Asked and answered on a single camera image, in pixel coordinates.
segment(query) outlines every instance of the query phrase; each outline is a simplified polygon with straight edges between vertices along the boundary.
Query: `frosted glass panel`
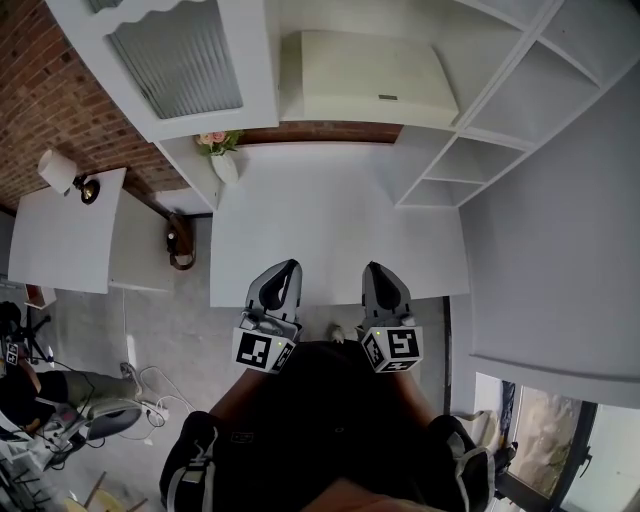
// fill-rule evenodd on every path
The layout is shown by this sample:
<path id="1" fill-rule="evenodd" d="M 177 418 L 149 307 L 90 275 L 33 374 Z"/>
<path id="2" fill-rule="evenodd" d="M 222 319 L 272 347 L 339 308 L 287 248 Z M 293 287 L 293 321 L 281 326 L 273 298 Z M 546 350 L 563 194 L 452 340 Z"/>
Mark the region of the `frosted glass panel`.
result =
<path id="1" fill-rule="evenodd" d="M 108 39 L 160 119 L 242 106 L 216 0 L 150 12 Z"/>

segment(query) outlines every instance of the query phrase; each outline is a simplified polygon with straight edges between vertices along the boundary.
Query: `table top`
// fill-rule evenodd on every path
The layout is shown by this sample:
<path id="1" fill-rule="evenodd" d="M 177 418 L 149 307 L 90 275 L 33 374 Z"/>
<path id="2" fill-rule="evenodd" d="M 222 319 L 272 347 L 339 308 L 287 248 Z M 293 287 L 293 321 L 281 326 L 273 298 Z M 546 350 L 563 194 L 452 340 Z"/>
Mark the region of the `table top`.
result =
<path id="1" fill-rule="evenodd" d="M 244 306 L 251 282 L 289 258 L 302 265 L 306 305 L 359 303 L 372 260 L 413 298 L 469 292 L 456 210 L 394 208 L 362 149 L 309 151 L 239 162 L 212 220 L 211 306 Z"/>
<path id="2" fill-rule="evenodd" d="M 72 188 L 48 187 L 20 199 L 9 256 L 9 279 L 49 288 L 107 293 L 113 228 L 126 169 L 91 176 L 93 204 Z"/>

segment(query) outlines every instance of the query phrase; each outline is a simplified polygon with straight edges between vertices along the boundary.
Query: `pink flower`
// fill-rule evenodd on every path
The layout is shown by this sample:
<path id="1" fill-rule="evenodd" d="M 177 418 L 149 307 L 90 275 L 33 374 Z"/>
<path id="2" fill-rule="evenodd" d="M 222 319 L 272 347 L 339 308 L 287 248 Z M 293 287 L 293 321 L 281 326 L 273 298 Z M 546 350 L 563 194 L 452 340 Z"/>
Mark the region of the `pink flower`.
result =
<path id="1" fill-rule="evenodd" d="M 200 134 L 200 143 L 206 144 L 207 146 L 211 146 L 215 141 L 213 140 L 213 133 L 201 133 Z"/>
<path id="2" fill-rule="evenodd" d="M 224 132 L 213 132 L 210 135 L 213 138 L 213 142 L 216 142 L 216 143 L 223 142 L 224 138 L 227 136 L 227 134 Z"/>

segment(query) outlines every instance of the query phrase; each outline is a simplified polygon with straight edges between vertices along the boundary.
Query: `handbag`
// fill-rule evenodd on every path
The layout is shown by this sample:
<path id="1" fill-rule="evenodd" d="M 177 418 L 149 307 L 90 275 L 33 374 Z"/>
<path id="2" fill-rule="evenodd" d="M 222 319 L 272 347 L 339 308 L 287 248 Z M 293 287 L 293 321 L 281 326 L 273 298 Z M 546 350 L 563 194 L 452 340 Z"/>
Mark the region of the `handbag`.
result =
<path id="1" fill-rule="evenodd" d="M 196 262 L 196 247 L 193 240 L 191 224 L 182 215 L 169 215 L 167 229 L 167 252 L 171 266 L 178 270 L 189 270 Z M 178 256 L 189 256 L 188 263 L 178 263 Z"/>

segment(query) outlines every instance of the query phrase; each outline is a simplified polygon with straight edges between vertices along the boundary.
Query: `red brick wall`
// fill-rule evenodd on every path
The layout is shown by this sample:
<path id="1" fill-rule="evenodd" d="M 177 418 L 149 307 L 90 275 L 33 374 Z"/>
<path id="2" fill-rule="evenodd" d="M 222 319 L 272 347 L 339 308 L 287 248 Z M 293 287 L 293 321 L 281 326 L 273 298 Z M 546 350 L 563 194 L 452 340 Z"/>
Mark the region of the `red brick wall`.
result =
<path id="1" fill-rule="evenodd" d="M 246 130 L 240 144 L 267 142 L 383 142 L 393 144 L 402 129 L 400 124 L 356 123 L 351 121 L 287 121 L 278 128 Z"/>
<path id="2" fill-rule="evenodd" d="M 42 0 L 0 0 L 0 206 L 47 186 L 48 148 L 84 172 L 127 167 L 134 193 L 187 187 L 145 142 L 64 38 Z"/>

